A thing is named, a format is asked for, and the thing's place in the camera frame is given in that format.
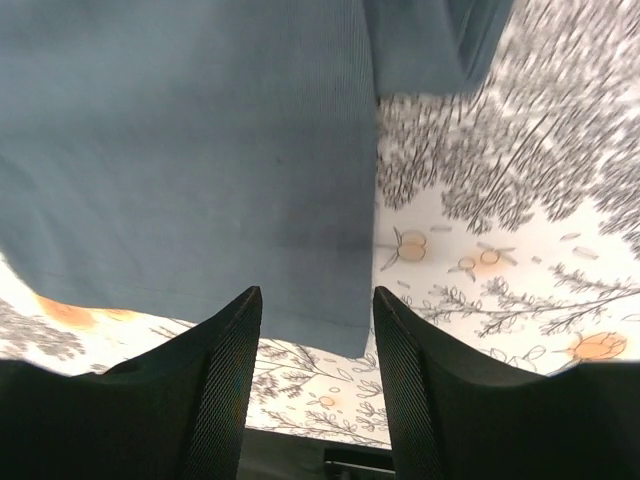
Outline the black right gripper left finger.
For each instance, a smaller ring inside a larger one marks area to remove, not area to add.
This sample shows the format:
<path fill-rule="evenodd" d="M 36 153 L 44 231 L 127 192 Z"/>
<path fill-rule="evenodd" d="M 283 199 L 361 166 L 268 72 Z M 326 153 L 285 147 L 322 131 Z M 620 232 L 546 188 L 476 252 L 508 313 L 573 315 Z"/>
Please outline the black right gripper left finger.
<path fill-rule="evenodd" d="M 232 479 L 243 441 L 262 296 L 101 374 L 1 364 L 5 479 Z"/>

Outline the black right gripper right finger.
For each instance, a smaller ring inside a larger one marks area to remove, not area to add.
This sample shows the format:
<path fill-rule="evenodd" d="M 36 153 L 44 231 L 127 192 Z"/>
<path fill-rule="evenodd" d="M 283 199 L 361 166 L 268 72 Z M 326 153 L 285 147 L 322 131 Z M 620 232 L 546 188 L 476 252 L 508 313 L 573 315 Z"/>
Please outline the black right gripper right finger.
<path fill-rule="evenodd" d="M 491 358 L 373 297 L 400 479 L 635 479 L 639 366 L 586 362 L 545 376 Z"/>

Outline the dark teal t shirt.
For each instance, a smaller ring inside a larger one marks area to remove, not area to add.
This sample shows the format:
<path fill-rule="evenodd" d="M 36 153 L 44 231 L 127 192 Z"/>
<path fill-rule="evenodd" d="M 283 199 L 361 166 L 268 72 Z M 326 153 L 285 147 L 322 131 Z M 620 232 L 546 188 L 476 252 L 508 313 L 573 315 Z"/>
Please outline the dark teal t shirt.
<path fill-rule="evenodd" d="M 37 294 L 369 336 L 377 103 L 483 81 L 508 1 L 5 1 L 1 250 Z"/>

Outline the floral patterned table mat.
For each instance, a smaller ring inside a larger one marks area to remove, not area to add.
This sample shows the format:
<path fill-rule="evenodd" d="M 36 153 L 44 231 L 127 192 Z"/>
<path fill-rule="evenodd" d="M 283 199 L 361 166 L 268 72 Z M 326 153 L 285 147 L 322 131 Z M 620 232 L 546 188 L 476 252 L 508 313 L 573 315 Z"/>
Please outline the floral patterned table mat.
<path fill-rule="evenodd" d="M 374 285 L 520 369 L 639 361 L 639 1 L 515 1 L 477 93 L 380 127 Z M 36 298 L 1 256 L 1 359 L 102 373 L 190 326 Z M 390 449 L 371 333 L 261 338 L 247 426 Z"/>

